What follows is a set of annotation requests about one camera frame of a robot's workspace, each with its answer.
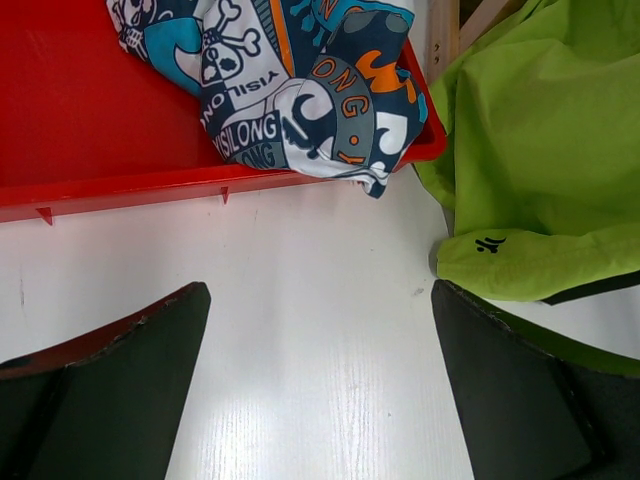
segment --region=black logo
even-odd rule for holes
[[[500,248],[500,246],[506,241],[506,238],[503,238],[502,240],[494,240],[492,238],[486,237],[484,241],[476,240],[476,245],[478,245],[478,251],[480,253],[489,251],[492,254],[496,254],[498,253],[498,249]]]

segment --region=orange stripe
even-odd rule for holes
[[[273,17],[273,25],[278,36],[280,44],[280,57],[284,68],[289,72],[289,76],[294,76],[293,55],[291,54],[291,45],[289,44],[289,35],[287,35],[287,24],[284,22],[284,14],[280,0],[271,0],[271,14]]]

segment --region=printed cloth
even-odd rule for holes
[[[411,0],[107,0],[120,45],[200,98],[227,162],[382,195],[427,120]]]

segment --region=patterned fabric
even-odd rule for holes
[[[427,120],[397,67],[412,0],[107,0],[120,45],[200,98],[230,163],[382,195]]]

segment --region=red tray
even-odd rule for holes
[[[319,181],[225,165],[198,101],[119,47],[103,0],[25,0],[0,19],[0,222]],[[425,92],[407,44],[401,66]],[[402,164],[438,157],[429,120]]]

